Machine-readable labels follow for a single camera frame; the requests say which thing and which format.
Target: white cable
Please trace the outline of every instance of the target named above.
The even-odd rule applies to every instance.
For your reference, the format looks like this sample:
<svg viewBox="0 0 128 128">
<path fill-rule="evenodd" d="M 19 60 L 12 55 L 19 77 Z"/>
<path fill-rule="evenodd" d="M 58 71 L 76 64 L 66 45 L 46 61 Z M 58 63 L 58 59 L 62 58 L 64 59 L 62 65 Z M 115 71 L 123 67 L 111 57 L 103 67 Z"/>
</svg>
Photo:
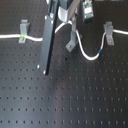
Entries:
<svg viewBox="0 0 128 128">
<path fill-rule="evenodd" d="M 62 28 L 64 25 L 66 25 L 65 23 L 62 23 L 60 24 L 56 30 L 55 30 L 55 33 L 57 33 L 59 31 L 60 28 Z M 20 38 L 20 34 L 12 34 L 12 35 L 0 35 L 0 39 L 7 39 L 7 38 Z M 35 37 L 31 37 L 31 36 L 28 36 L 28 35 L 24 35 L 24 37 L 26 39 L 29 39 L 29 40 L 32 40 L 32 41 L 42 41 L 43 38 L 35 38 Z"/>
<path fill-rule="evenodd" d="M 115 30 L 115 29 L 113 29 L 113 32 L 119 33 L 119 34 L 128 35 L 128 32 L 125 32 L 125 31 L 120 31 L 120 30 Z"/>
<path fill-rule="evenodd" d="M 55 33 L 57 33 L 64 25 L 66 25 L 66 23 L 60 24 L 60 25 L 56 28 Z"/>
<path fill-rule="evenodd" d="M 43 38 L 34 38 L 34 37 L 31 37 L 31 36 L 28 36 L 28 35 L 25 35 L 25 38 L 29 39 L 29 40 L 32 40 L 32 41 L 42 41 L 43 40 Z"/>
<path fill-rule="evenodd" d="M 79 35 L 78 30 L 76 30 L 76 34 L 77 34 L 77 38 L 78 38 L 78 41 L 79 41 L 80 50 L 81 50 L 83 56 L 84 56 L 86 59 L 90 60 L 90 61 L 96 60 L 96 59 L 99 57 L 99 55 L 100 55 L 100 53 L 101 53 L 101 50 L 103 49 L 103 46 L 104 46 L 104 37 L 105 37 L 106 33 L 103 34 L 103 36 L 102 36 L 102 44 L 101 44 L 100 50 L 99 50 L 99 52 L 97 53 L 97 55 L 94 56 L 94 57 L 89 57 L 87 54 L 85 54 L 85 52 L 84 52 L 84 50 L 83 50 L 83 47 L 82 47 L 82 44 L 81 44 L 81 39 L 80 39 L 80 35 Z"/>
<path fill-rule="evenodd" d="M 19 38 L 20 34 L 14 34 L 14 35 L 0 35 L 0 39 L 2 38 Z"/>
</svg>

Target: table surface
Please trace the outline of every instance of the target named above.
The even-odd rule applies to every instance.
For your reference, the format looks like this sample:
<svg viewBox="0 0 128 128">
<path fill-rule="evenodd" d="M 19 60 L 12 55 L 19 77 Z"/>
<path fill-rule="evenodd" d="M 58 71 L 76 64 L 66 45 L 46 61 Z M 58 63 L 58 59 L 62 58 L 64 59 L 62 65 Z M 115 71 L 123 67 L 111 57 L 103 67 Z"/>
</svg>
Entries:
<svg viewBox="0 0 128 128">
<path fill-rule="evenodd" d="M 77 28 L 89 56 L 96 55 L 103 24 L 128 31 L 127 2 L 94 2 L 94 20 Z M 22 19 L 31 26 L 28 35 L 42 37 L 45 0 L 0 0 L 0 34 L 20 33 Z M 104 49 L 95 61 L 87 61 L 79 46 L 69 53 L 71 26 L 54 40 L 50 72 L 36 67 L 41 42 L 0 39 L 0 128 L 127 128 L 128 36 L 113 34 L 114 46 Z"/>
</svg>

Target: cable clip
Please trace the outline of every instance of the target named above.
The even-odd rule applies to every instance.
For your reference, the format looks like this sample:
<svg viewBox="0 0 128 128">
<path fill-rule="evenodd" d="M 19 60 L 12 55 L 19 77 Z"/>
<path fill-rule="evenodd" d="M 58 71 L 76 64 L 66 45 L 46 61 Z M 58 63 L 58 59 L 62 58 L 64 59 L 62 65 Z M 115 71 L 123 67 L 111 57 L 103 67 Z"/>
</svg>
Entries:
<svg viewBox="0 0 128 128">
<path fill-rule="evenodd" d="M 28 20 L 21 20 L 21 24 L 20 24 L 21 36 L 19 39 L 19 43 L 25 43 L 26 41 L 25 35 L 27 35 L 28 33 L 29 26 L 30 26 L 30 23 L 28 23 Z"/>
<path fill-rule="evenodd" d="M 114 45 L 112 22 L 106 22 L 106 24 L 104 24 L 104 31 L 106 32 L 107 44 Z"/>
</svg>

